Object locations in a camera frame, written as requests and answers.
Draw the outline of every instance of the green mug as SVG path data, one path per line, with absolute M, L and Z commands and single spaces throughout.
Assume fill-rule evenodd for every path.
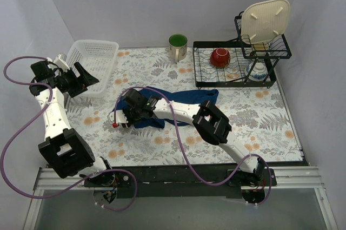
M 185 59 L 187 48 L 188 48 L 188 39 L 185 35 L 182 34 L 173 34 L 168 39 L 169 42 L 169 56 L 177 63 Z

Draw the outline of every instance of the black wire rack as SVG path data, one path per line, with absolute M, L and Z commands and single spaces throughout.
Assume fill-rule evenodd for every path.
M 248 35 L 241 35 L 242 13 L 234 18 L 237 38 L 226 42 L 194 42 L 192 55 L 197 87 L 270 88 L 276 81 L 274 67 L 280 59 L 292 56 L 283 34 L 270 42 L 251 44 Z M 225 48 L 230 53 L 230 62 L 225 68 L 216 68 L 210 63 L 211 53 L 217 48 Z M 253 64 L 246 75 L 244 71 L 251 62 Z M 257 62 L 262 62 L 268 71 L 263 81 L 252 81 L 249 78 Z

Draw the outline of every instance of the floral tablecloth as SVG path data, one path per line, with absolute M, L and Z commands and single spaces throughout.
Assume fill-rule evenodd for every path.
M 121 91 L 152 86 L 170 92 L 196 89 L 192 49 L 175 64 L 166 48 L 122 49 L 103 98 L 75 97 L 68 107 L 72 127 L 95 156 L 112 166 L 184 164 L 174 126 L 164 129 L 116 128 L 107 120 Z M 301 161 L 301 152 L 277 84 L 267 88 L 218 88 L 216 105 L 230 119 L 238 139 L 266 161 Z M 221 148 L 207 144 L 193 126 L 180 127 L 191 163 L 233 162 Z

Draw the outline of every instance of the blue cloth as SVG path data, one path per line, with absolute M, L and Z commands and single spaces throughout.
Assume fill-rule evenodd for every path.
M 162 89 L 153 88 L 162 94 L 164 94 L 169 100 L 180 102 L 184 104 L 202 104 L 204 100 L 210 100 L 212 103 L 216 103 L 217 97 L 218 97 L 218 90 L 188 90 L 188 91 L 180 91 L 171 93 Z M 157 93 L 149 90 L 149 89 L 142 89 L 139 91 L 143 96 L 150 98 L 151 96 L 159 96 Z M 128 104 L 124 100 L 120 100 L 117 106 L 117 110 L 122 110 L 123 108 L 127 107 Z M 165 119 L 167 122 L 174 124 L 174 121 Z M 179 123 L 179 126 L 186 126 L 187 123 Z M 153 126 L 156 128 L 164 128 L 164 119 L 143 119 L 142 121 L 135 124 L 135 128 L 144 128 L 147 126 Z

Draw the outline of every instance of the laundry basket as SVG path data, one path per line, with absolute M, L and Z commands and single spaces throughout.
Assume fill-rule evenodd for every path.
M 80 96 L 103 97 L 105 95 L 118 49 L 119 44 L 116 42 L 96 40 L 74 42 L 67 54 L 66 63 L 79 76 L 74 67 L 74 63 L 78 61 L 87 72 L 99 80 L 95 85 L 88 87 L 88 90 Z

